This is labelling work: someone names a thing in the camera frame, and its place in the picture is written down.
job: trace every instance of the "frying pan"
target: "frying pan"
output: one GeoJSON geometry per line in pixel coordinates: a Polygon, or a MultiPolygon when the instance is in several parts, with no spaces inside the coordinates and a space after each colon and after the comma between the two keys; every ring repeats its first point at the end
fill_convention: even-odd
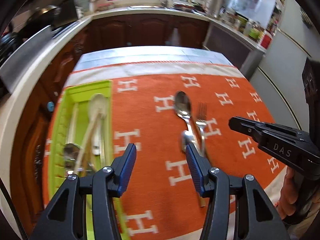
{"type": "Polygon", "coordinates": [[[69,0],[63,0],[58,6],[49,5],[44,8],[37,8],[31,17],[26,21],[26,25],[19,31],[22,38],[30,38],[48,25],[54,25],[60,14],[61,5],[69,0]]]}

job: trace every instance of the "cabinet knob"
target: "cabinet knob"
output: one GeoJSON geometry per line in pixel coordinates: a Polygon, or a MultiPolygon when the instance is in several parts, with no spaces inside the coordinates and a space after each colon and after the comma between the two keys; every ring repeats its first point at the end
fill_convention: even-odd
{"type": "Polygon", "coordinates": [[[50,113],[54,111],[54,103],[52,101],[48,102],[47,109],[50,113]]]}

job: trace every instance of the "fork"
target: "fork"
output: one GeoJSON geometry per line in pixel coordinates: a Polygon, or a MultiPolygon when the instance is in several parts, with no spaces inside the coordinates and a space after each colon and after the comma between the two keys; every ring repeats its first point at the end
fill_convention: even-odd
{"type": "Polygon", "coordinates": [[[207,119],[207,104],[206,103],[199,103],[196,125],[199,128],[200,134],[201,134],[201,153],[202,153],[202,156],[205,156],[204,129],[207,127],[206,119],[207,119]]]}

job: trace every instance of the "lime green tray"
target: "lime green tray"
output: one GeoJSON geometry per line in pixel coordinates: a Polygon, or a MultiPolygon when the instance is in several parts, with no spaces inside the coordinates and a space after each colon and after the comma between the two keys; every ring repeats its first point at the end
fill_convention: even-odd
{"type": "MultiPolygon", "coordinates": [[[[104,123],[104,149],[106,165],[111,165],[113,161],[113,145],[112,145],[112,127],[111,127],[111,95],[112,81],[100,81],[65,89],[60,100],[60,105],[55,115],[52,136],[50,158],[48,164],[48,193],[49,199],[57,192],[58,188],[65,180],[65,159],[63,148],[66,143],[68,126],[70,123],[73,106],[78,103],[78,115],[76,120],[76,134],[74,143],[81,145],[82,139],[89,124],[88,102],[94,94],[103,94],[108,99],[107,117],[104,123]]],[[[100,156],[95,156],[94,165],[97,170],[101,169],[100,156]]],[[[123,218],[123,210],[118,198],[114,198],[116,213],[118,214],[119,229],[123,240],[129,240],[129,234],[125,219],[123,218]]],[[[89,208],[91,205],[91,195],[87,196],[86,224],[87,238],[94,240],[92,212],[89,208]]]]}

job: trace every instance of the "dark wood cabinet door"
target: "dark wood cabinet door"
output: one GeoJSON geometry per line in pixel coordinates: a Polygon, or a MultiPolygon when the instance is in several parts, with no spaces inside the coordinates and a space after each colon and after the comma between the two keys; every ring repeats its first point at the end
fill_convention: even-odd
{"type": "Polygon", "coordinates": [[[46,109],[48,101],[44,88],[36,84],[21,115],[12,147],[11,198],[28,235],[44,210],[42,159],[51,119],[46,109]]]}
{"type": "Polygon", "coordinates": [[[78,62],[82,54],[91,52],[88,38],[89,26],[86,26],[71,40],[74,48],[75,63],[78,62]]]}
{"type": "Polygon", "coordinates": [[[167,15],[137,14],[132,16],[133,46],[164,46],[169,36],[167,15]]]}
{"type": "Polygon", "coordinates": [[[40,77],[40,83],[54,103],[57,102],[64,83],[76,65],[74,53],[73,43],[67,43],[40,77]]]}
{"type": "Polygon", "coordinates": [[[175,17],[175,26],[178,29],[180,46],[188,48],[202,49],[209,23],[187,18],[175,17]]]}
{"type": "Polygon", "coordinates": [[[97,50],[128,46],[129,25],[130,17],[126,16],[95,20],[93,27],[95,28],[94,42],[98,44],[97,50]]]}

